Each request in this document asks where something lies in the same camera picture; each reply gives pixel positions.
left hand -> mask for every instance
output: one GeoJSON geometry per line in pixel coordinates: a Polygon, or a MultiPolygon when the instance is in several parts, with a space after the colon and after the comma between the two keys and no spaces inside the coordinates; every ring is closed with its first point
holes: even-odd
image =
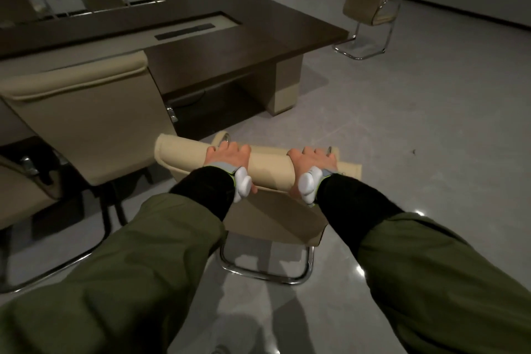
{"type": "MultiPolygon", "coordinates": [[[[251,146],[249,144],[238,147],[236,142],[223,141],[219,147],[210,146],[207,149],[207,156],[204,159],[203,166],[213,162],[226,162],[236,168],[242,166],[249,170],[249,158],[251,158],[251,146]]],[[[258,192],[258,188],[254,183],[251,186],[251,192],[258,192]]]]}

olive green jacket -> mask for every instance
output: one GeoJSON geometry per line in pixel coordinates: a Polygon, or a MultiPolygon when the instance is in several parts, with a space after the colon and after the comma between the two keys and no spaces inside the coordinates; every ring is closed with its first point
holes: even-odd
{"type": "MultiPolygon", "coordinates": [[[[224,237],[195,201],[151,197],[62,282],[1,308],[0,352],[166,352],[224,237]]],[[[430,219],[384,220],[357,258],[408,352],[531,353],[529,291],[430,219]]]]}

right hand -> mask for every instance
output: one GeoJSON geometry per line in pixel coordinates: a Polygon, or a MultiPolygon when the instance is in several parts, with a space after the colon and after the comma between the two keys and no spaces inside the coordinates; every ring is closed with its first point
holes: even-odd
{"type": "Polygon", "coordinates": [[[329,171],[337,171],[337,159],[334,153],[326,154],[323,149],[313,149],[305,147],[302,153],[297,149],[288,151],[288,156],[291,158],[293,168],[295,169],[295,183],[289,191],[289,195],[295,198],[301,197],[298,189],[298,181],[303,173],[308,172],[313,166],[319,169],[327,169],[329,171]]]}

cantilever chair base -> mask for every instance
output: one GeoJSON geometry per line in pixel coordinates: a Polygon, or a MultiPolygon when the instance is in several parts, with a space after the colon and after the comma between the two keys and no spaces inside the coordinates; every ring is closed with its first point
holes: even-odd
{"type": "MultiPolygon", "coordinates": [[[[90,254],[97,247],[99,247],[104,240],[107,239],[107,237],[110,235],[111,229],[112,229],[112,226],[111,226],[111,223],[110,223],[110,216],[109,216],[108,207],[106,206],[106,203],[104,202],[104,199],[102,199],[101,197],[100,197],[100,206],[101,206],[101,213],[102,213],[102,216],[103,216],[103,230],[104,230],[103,238],[101,239],[100,242],[98,242],[95,246],[93,246],[89,250],[86,250],[85,252],[83,252],[83,253],[77,255],[76,257],[73,257],[72,259],[68,260],[67,262],[65,262],[63,264],[60,264],[59,266],[56,266],[53,269],[50,269],[50,270],[44,272],[43,274],[40,274],[39,276],[33,277],[30,280],[24,281],[23,283],[20,283],[20,284],[17,284],[17,285],[10,285],[7,282],[7,280],[6,280],[6,274],[4,274],[2,277],[0,277],[0,294],[5,294],[5,293],[9,293],[9,292],[18,292],[18,291],[21,291],[21,290],[23,290],[23,289],[25,289],[27,287],[30,287],[30,286],[35,285],[37,283],[40,283],[40,282],[44,281],[45,279],[50,278],[53,275],[59,273],[60,271],[65,270],[67,267],[70,267],[70,266],[82,261],[83,259],[87,258],[88,256],[90,256],[90,254]]],[[[9,249],[8,249],[7,243],[2,244],[2,246],[0,247],[0,250],[3,251],[1,254],[2,254],[2,256],[4,256],[4,258],[5,258],[4,260],[7,261],[7,258],[9,256],[9,249]]]]}
{"type": "Polygon", "coordinates": [[[354,56],[354,55],[351,55],[350,53],[348,53],[346,51],[343,51],[343,50],[338,48],[338,45],[346,44],[348,42],[352,42],[352,43],[356,42],[356,37],[357,37],[358,33],[360,32],[360,23],[358,23],[358,25],[356,26],[356,32],[354,33],[352,38],[349,38],[346,41],[342,41],[342,42],[338,42],[338,43],[334,44],[333,48],[334,48],[334,50],[336,52],[339,52],[342,55],[345,55],[346,57],[354,59],[354,60],[364,60],[364,59],[372,58],[373,56],[382,55],[382,53],[386,52],[386,49],[389,46],[389,41],[391,41],[391,34],[393,33],[393,29],[395,28],[395,21],[396,21],[396,19],[393,20],[392,22],[389,22],[390,26],[389,26],[389,33],[387,35],[386,43],[385,43],[383,49],[381,49],[379,51],[370,53],[369,55],[365,55],[365,56],[354,56]]]}
{"type": "Polygon", "coordinates": [[[299,285],[304,283],[309,279],[313,271],[313,246],[306,247],[306,264],[304,266],[304,271],[300,276],[297,277],[288,277],[282,276],[279,274],[271,274],[267,272],[262,272],[260,270],[250,270],[244,267],[237,266],[235,263],[230,262],[224,255],[223,249],[225,244],[222,244],[216,253],[219,264],[223,269],[238,274],[240,276],[257,278],[258,280],[271,281],[278,284],[290,284],[290,285],[299,285]]]}

conference table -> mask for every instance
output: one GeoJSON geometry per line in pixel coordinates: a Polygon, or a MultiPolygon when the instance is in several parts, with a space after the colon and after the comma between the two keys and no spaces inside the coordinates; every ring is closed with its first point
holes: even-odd
{"type": "MultiPolygon", "coordinates": [[[[348,32],[272,0],[176,0],[0,30],[0,79],[143,50],[165,102],[230,80],[271,115],[297,101],[304,53],[348,32]]],[[[0,146],[34,136],[2,103],[0,146]]]]}

